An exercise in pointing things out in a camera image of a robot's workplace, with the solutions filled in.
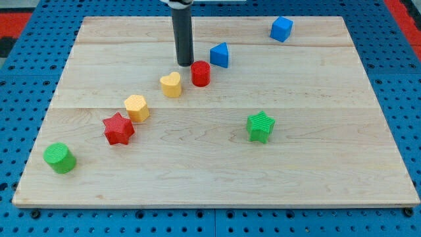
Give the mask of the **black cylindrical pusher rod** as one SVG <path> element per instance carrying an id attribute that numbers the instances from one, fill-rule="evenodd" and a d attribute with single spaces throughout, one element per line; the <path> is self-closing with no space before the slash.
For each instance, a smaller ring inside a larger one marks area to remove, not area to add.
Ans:
<path id="1" fill-rule="evenodd" d="M 180 66 L 190 66 L 194 61 L 190 4 L 171 3 L 170 8 L 177 63 Z"/>

